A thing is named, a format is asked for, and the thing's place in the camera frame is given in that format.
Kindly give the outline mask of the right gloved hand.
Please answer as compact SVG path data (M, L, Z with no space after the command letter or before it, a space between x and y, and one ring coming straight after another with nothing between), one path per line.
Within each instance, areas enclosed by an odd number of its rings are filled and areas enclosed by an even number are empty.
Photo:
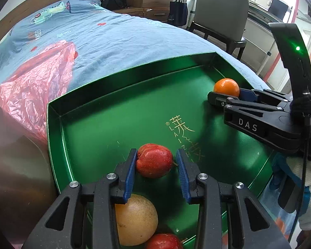
M273 177L270 190L277 190L280 195L279 206L288 213L298 208L299 194L302 186L303 159L287 157L277 153L272 162ZM298 217L299 227L303 231L311 230L311 161L306 163L306 179L303 202Z

